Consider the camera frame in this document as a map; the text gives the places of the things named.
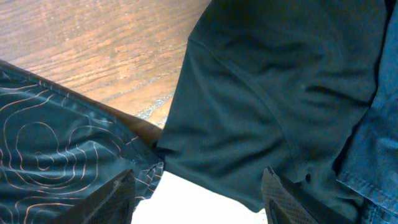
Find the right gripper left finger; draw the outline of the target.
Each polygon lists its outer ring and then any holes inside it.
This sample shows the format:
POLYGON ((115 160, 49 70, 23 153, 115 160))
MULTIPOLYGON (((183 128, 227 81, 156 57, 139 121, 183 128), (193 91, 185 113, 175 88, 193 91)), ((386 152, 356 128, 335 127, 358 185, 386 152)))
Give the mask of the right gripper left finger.
POLYGON ((131 224, 135 177, 127 169, 47 224, 131 224))

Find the black orange-patterned jersey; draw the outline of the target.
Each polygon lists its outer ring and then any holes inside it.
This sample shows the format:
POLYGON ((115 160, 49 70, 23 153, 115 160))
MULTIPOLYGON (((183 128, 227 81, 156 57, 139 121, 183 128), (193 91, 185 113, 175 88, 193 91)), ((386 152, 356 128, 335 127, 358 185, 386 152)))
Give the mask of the black orange-patterned jersey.
POLYGON ((127 169, 136 208, 163 174, 154 151, 96 103, 1 62, 2 223, 47 223, 127 169))

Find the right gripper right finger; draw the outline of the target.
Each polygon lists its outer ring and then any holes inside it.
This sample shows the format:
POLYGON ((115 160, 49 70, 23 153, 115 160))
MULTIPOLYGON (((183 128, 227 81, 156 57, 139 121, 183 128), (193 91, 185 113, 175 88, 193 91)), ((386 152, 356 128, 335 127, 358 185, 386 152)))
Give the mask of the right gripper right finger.
POLYGON ((267 166, 262 196, 268 224, 353 224, 267 166))

